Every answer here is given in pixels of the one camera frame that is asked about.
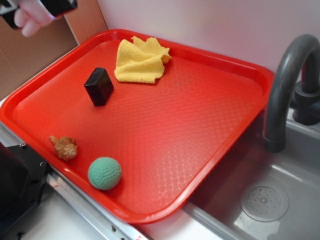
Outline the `black gripper finger cyan pad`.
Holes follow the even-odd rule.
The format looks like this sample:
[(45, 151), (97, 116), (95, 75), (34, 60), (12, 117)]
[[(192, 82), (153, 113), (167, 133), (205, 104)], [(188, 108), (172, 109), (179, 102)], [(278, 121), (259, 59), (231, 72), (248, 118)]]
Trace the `black gripper finger cyan pad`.
[(41, 3), (54, 17), (66, 14), (78, 7), (77, 0), (41, 0)]
[(15, 23), (15, 13), (20, 8), (20, 0), (0, 0), (0, 16), (14, 30), (20, 29)]

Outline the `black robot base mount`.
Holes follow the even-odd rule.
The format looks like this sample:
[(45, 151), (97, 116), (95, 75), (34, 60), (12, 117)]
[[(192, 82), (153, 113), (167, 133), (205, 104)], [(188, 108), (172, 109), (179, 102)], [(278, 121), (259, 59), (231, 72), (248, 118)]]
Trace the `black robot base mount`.
[(0, 145), (1, 237), (40, 205), (49, 168), (28, 145)]

